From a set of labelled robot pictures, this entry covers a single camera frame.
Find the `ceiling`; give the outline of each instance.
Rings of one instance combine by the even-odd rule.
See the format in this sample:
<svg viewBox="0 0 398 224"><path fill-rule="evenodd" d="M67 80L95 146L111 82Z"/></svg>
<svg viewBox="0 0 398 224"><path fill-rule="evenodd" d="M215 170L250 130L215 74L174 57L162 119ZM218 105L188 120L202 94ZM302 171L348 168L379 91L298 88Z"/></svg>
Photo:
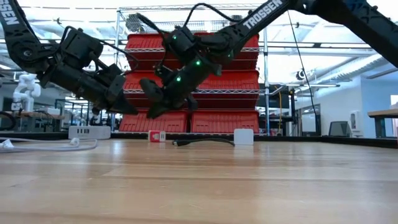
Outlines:
<svg viewBox="0 0 398 224"><path fill-rule="evenodd" d="M189 1L167 1L168 5L176 4L193 4L197 0ZM231 4L237 4L241 1L228 1ZM251 1L254 4L262 3L263 1ZM379 10L385 15L393 16L395 12L388 7L387 4L379 0ZM127 35L131 32L127 29L129 24L128 15L140 12L151 20L157 23L161 29L172 30L175 24L180 24L184 21L188 11L156 11L156 10L138 10L138 6L159 6L165 4L164 1L134 1L130 3L132 7L129 10L122 11L121 22L119 27L116 24L117 8L124 6L125 1L93 1L93 0L68 0L68 1L54 1L54 0L19 0L19 4L28 18L36 35L40 39L60 39L66 26L81 27L84 32L93 37L106 40L114 40L116 38L116 30L119 30L119 38L127 40ZM224 10L227 15L239 14L245 16L247 10ZM332 43L363 43L361 39L356 37L347 28L330 24L317 16L305 16L295 11L290 12L292 23L299 27L294 28L295 35L299 42L332 42ZM193 13L191 18L191 29L202 30L218 30L222 27L224 21L219 15L209 10ZM208 25L205 21L218 21ZM3 31L0 32L0 39L4 38ZM260 40L263 40L264 34L260 33ZM276 19L269 27L267 27L267 39L271 42L294 42L292 35L292 28L288 14L285 13ZM302 67L300 57L297 55L295 46L285 48L269 49L270 53L274 52L268 57L268 71L271 82L292 82L295 80L295 72ZM337 52L340 56L336 56L336 50L325 49L302 49L300 50L304 55L302 61L306 70L314 70L316 68L325 68L339 64L340 62L350 58L353 51L364 52L364 54L374 54L373 51L359 49L359 50L339 50ZM0 63L2 68L18 68L7 56L6 45L4 40L0 42ZM114 63L114 51L110 47L106 47L101 56L104 63ZM121 58L121 66L127 66L125 58ZM258 63L259 70L264 70L264 58L261 57Z"/></svg>

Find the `wood grain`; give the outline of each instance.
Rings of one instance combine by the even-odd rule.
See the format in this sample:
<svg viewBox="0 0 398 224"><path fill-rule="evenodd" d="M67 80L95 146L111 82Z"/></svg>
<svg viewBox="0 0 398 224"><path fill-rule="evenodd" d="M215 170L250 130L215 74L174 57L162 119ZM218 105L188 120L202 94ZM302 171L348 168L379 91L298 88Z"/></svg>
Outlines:
<svg viewBox="0 0 398 224"><path fill-rule="evenodd" d="M100 142L1 154L0 223L398 223L398 151Z"/></svg>

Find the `shelving unit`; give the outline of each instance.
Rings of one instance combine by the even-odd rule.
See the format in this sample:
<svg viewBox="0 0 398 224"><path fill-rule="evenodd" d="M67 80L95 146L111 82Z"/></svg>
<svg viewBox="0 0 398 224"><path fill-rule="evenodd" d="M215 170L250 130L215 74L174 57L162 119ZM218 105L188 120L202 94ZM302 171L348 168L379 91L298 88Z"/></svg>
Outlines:
<svg viewBox="0 0 398 224"><path fill-rule="evenodd" d="M213 4L214 7L222 11L223 13L231 16L232 14L235 15L241 15L245 17L248 13L249 10L253 10L257 7L260 6L260 4ZM179 6L146 6L146 7L121 7L118 10L118 15L117 15L117 24L116 24L116 29L117 33L120 34L121 29L129 29L130 31L135 31L136 34L148 34L149 36L154 36L156 35L156 31L153 29L150 29L143 25L139 20L134 18L132 16L134 13L141 13L143 15L150 14L150 13L169 13L170 16L164 16L164 17L173 17L171 16L172 14L175 13L184 13L187 15L193 5L179 5ZM210 9L207 9L205 7L198 7L197 10L201 11L200 13L203 14L205 11L209 11ZM174 29L175 26L182 26L185 21L156 21L155 18L151 16L147 16L149 19L154 20L154 23L162 30L166 31L171 31ZM225 26L229 25L229 21L227 20L220 20L220 19L213 19L213 20L208 20L208 21L198 21L192 18L192 20L188 23L188 28L193 31L194 33L200 32L214 32L222 29ZM256 47L244 47L241 51L241 54L244 54L245 52L267 52L267 35L266 35L266 30L264 30L264 40L261 41L263 43L263 46L256 46ZM119 35L116 36L115 40L116 45L120 43L119 41ZM150 47L139 47L139 48L129 48L126 47L125 49L126 52L132 53L132 54L153 54L153 53L161 53L164 52L164 49L161 46L161 42L158 43L152 43ZM118 63L118 53L115 55L115 62ZM243 58L237 57L237 60L245 60ZM158 62L161 58L158 57L152 57L148 58L146 57L143 61L145 64L147 63L152 63L152 62ZM169 59L169 62L177 62L174 59ZM269 82L267 80L267 56L264 57L264 73L265 73L265 84L266 86L269 86ZM144 92L140 88L127 88L124 91L125 95L127 97L130 95L134 95L135 100L137 100L137 96L139 95L144 95ZM199 96L199 97L204 97L205 95L213 95L217 94L220 95L220 97L217 98L224 98L223 96L226 95L252 95L252 96L258 96L258 95L266 95L266 114L269 116L269 109L268 109L268 95L269 95L269 90L260 90L260 89L254 89L254 90L247 90L247 89L242 89L242 90L237 90L237 89L199 89L197 91L193 92L194 95Z"/></svg>

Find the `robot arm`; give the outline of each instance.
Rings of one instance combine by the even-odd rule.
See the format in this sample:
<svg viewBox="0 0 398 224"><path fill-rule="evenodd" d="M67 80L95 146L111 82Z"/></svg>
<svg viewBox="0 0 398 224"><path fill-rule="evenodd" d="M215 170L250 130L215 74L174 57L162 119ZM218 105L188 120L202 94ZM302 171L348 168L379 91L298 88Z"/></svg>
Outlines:
<svg viewBox="0 0 398 224"><path fill-rule="evenodd" d="M59 44L41 44L18 2L1 3L0 22L10 58L24 71L37 74L41 86L51 82L83 97L94 104L94 114L101 110L138 114L123 95L123 72L117 65L107 66L99 60L103 51L100 40L67 27ZM91 62L97 71L83 69Z"/></svg>
<svg viewBox="0 0 398 224"><path fill-rule="evenodd" d="M398 67L398 27L365 0L269 0L243 20L213 35L195 37L186 26L167 35L164 45L184 66L177 71L157 68L155 73L163 80L162 88L151 80L141 80L142 89L154 102L148 117L179 109L185 101L192 104L190 93L199 84L212 73L221 75L221 64L230 63L251 37L287 10L346 26Z"/></svg>

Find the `metal pole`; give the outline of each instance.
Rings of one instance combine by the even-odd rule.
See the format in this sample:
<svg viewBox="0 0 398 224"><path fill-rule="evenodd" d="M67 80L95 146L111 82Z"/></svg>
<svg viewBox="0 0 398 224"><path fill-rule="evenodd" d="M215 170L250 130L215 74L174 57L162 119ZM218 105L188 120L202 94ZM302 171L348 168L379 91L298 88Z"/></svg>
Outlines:
<svg viewBox="0 0 398 224"><path fill-rule="evenodd" d="M269 128L269 81L268 81L268 39L267 39L267 28L264 28L263 30L264 34L264 51L262 52L264 54L264 80L265 80L265 88L266 88L266 121L267 121L267 135L269 136L270 134L270 128Z"/></svg>
<svg viewBox="0 0 398 224"><path fill-rule="evenodd" d="M116 18L116 37L115 37L115 47L119 47L119 33L120 33L120 9L117 10L116 14L118 15ZM116 65L118 65L119 62L119 51L115 50L115 54L114 54L114 63ZM111 114L111 131L114 131L114 121L115 121L115 114L112 113Z"/></svg>

